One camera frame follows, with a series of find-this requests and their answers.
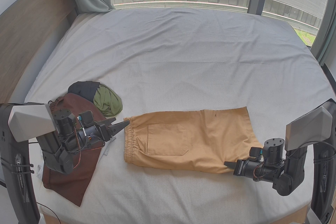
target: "floor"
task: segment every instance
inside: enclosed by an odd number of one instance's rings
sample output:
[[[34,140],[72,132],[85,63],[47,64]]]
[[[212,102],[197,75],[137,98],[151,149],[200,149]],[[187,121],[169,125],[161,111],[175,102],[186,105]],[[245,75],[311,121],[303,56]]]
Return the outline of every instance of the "floor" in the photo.
[[[0,186],[0,216],[1,223],[18,223],[7,189],[3,186]]]

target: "patch pocket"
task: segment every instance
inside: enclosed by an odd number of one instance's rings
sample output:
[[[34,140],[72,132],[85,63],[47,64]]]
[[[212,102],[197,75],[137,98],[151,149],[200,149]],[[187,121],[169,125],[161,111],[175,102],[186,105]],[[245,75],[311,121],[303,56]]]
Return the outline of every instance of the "patch pocket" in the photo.
[[[184,155],[187,130],[180,124],[149,124],[147,155]]]

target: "clothing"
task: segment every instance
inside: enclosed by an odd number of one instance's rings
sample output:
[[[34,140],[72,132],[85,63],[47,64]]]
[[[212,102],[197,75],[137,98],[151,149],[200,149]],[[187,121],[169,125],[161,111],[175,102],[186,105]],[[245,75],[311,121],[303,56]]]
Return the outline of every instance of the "clothing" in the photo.
[[[99,85],[100,83],[95,81],[77,81],[68,88],[68,93],[77,94],[93,103]]]
[[[263,147],[246,107],[167,111],[127,117],[124,159],[138,166],[208,173],[232,171],[225,161],[246,159]]]
[[[115,116],[123,110],[123,103],[118,94],[102,83],[97,89],[93,103],[106,117]]]
[[[94,103],[106,117],[115,116],[123,110],[118,94],[99,82],[77,81],[68,88],[68,93],[75,93]]]
[[[77,117],[79,113],[91,110],[95,121],[102,121],[106,119],[93,103],[73,93],[67,93],[65,96],[58,97],[50,104],[51,112],[56,109],[69,109],[75,117]],[[80,123],[77,119],[76,122],[76,127],[78,128]],[[102,143],[100,142],[94,145],[94,147],[100,146],[102,146]],[[44,165],[42,176],[44,187],[54,190],[61,196],[65,197],[65,199],[71,201],[77,206],[80,206],[84,193],[96,168],[100,151],[100,149],[81,151],[80,163],[69,175],[50,170],[46,165]],[[78,163],[78,159],[79,154],[73,155],[74,166]]]

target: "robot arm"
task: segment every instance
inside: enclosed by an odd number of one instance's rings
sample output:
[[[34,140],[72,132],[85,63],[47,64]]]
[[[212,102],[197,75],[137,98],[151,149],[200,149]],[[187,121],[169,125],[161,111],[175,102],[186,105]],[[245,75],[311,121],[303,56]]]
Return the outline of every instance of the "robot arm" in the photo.
[[[285,141],[269,139],[263,148],[252,147],[248,159],[224,164],[234,169],[233,175],[249,177],[256,182],[271,182],[281,196],[287,196],[303,182],[307,146],[311,144],[314,144],[314,185],[310,213],[305,223],[327,223],[333,212],[331,203],[336,183],[334,100],[326,101],[288,124]],[[287,151],[285,159],[282,158],[284,145]]]
[[[36,137],[46,166],[60,173],[73,170],[73,155],[97,142],[110,141],[129,121],[111,125],[115,118],[94,121],[91,111],[76,118],[67,109],[53,114],[47,104],[0,104],[0,152],[7,191],[20,224],[40,220],[30,168],[28,140]]]

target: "wooden bed frame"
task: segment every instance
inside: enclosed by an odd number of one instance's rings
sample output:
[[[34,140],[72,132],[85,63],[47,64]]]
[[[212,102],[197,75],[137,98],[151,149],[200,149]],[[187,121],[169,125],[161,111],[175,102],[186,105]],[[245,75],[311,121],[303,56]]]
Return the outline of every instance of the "wooden bed frame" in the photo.
[[[17,0],[0,15],[0,103],[9,102],[27,66],[61,22],[73,22],[75,8],[74,0]],[[306,212],[304,206],[272,224],[303,223]],[[48,224],[59,223],[54,216],[45,218]]]

